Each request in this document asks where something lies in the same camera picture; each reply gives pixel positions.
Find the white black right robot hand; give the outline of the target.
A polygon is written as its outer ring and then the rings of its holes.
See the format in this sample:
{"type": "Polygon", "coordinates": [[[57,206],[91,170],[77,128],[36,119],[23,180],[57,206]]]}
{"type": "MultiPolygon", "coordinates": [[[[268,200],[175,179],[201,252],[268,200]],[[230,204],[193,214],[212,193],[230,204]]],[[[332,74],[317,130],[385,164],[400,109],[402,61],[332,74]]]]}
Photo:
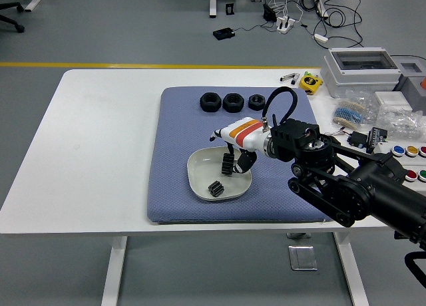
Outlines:
{"type": "Polygon", "coordinates": [[[222,174],[246,173],[257,160],[257,152],[267,157],[274,157],[270,150],[271,132],[265,118],[256,120],[245,117],[227,127],[215,130],[210,141],[221,138],[228,147],[222,159],[222,174]]]}

